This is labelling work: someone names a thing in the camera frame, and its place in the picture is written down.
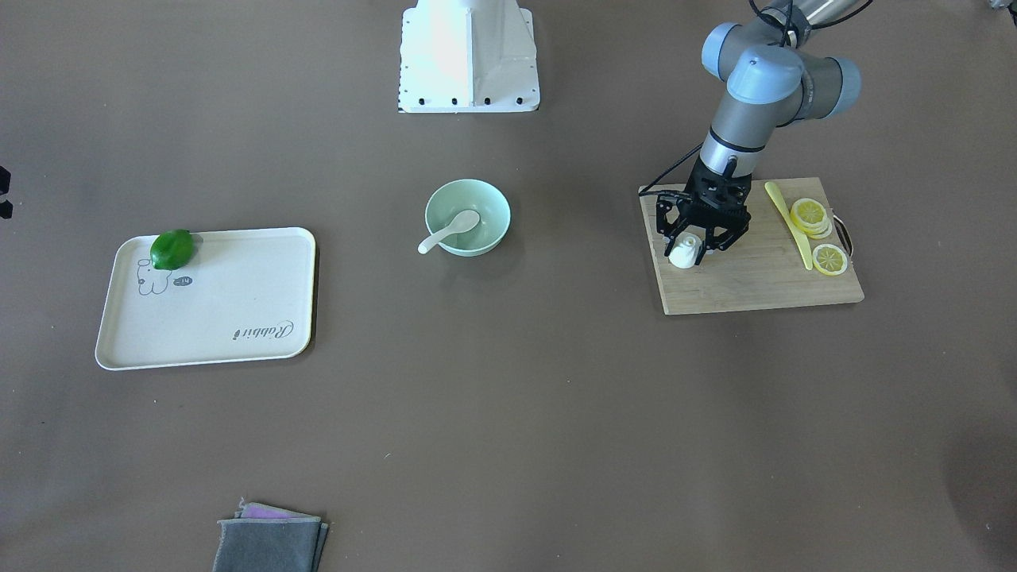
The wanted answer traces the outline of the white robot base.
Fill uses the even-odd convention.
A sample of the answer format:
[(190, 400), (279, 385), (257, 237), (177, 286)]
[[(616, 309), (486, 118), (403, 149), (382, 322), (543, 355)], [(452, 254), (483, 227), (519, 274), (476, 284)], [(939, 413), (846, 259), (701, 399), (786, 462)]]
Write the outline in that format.
[(516, 1), (418, 1), (402, 13), (397, 111), (523, 113), (540, 101), (531, 10)]

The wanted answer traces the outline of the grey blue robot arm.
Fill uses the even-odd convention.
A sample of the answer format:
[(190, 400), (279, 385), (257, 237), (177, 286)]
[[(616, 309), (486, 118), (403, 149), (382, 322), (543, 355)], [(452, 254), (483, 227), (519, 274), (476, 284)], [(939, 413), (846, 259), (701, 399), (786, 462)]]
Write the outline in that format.
[(777, 128), (828, 118), (860, 97), (860, 69), (846, 58), (818, 58), (802, 50), (811, 35), (833, 28), (868, 8), (868, 1), (773, 1), (753, 7), (747, 23), (722, 23), (702, 45), (702, 66), (726, 92), (682, 191), (656, 196), (656, 230), (669, 258), (690, 226), (705, 236), (696, 261), (726, 250), (747, 232), (747, 196), (760, 155)]

